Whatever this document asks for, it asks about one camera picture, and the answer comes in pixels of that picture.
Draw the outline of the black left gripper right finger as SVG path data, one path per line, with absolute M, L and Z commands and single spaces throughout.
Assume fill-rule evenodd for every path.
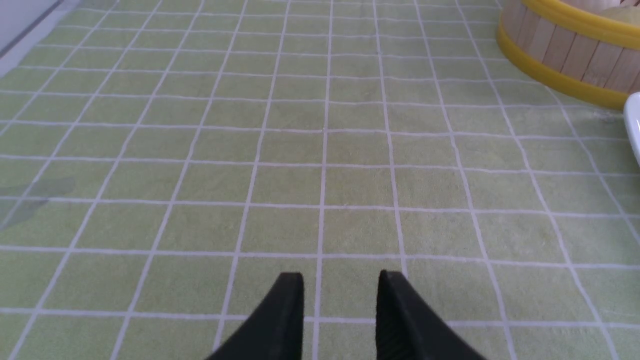
M 380 271 L 375 304 L 377 360 L 483 360 L 399 271 Z

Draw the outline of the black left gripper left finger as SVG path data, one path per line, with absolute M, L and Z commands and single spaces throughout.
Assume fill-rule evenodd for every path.
M 282 272 L 258 307 L 209 360 L 300 360 L 304 337 L 304 278 Z

